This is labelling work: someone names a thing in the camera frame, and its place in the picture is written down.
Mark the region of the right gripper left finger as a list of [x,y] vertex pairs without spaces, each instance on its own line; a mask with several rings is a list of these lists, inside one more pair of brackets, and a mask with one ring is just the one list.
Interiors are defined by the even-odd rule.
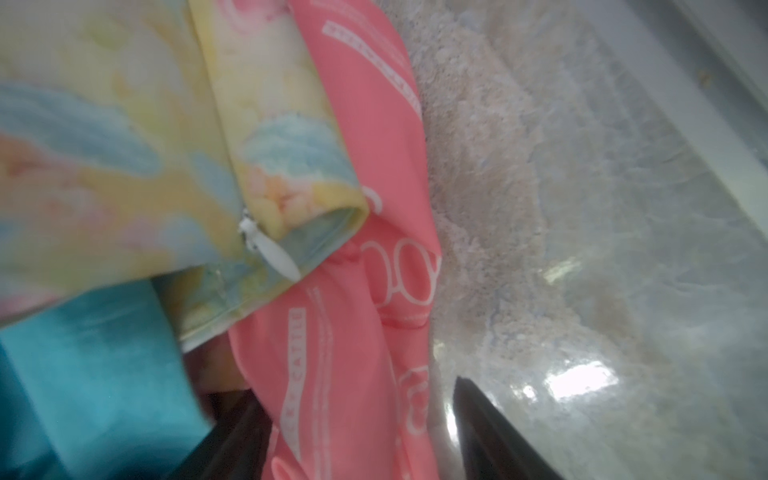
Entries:
[[166,479],[259,480],[271,431],[268,414],[253,392],[246,390]]

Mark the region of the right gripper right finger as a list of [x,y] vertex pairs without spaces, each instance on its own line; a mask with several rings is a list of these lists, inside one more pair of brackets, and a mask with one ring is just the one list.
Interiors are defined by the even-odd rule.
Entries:
[[468,480],[562,480],[472,380],[456,379],[453,412]]

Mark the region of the pink printed jacket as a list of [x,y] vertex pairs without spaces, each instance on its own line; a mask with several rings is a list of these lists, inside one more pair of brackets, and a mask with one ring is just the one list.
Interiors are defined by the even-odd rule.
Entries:
[[370,1],[291,5],[369,203],[359,232],[229,332],[273,421],[265,479],[435,479],[429,318],[442,254],[406,48]]

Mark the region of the teal cloth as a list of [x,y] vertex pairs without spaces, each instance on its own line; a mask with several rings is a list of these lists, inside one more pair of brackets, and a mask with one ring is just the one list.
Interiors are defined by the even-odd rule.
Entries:
[[210,428],[148,281],[1,333],[5,479],[161,479]]

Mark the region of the pastel floral cloth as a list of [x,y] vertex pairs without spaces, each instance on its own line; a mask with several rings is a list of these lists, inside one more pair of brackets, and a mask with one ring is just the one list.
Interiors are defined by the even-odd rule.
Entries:
[[150,279],[184,350],[367,202],[286,1],[1,5],[1,319]]

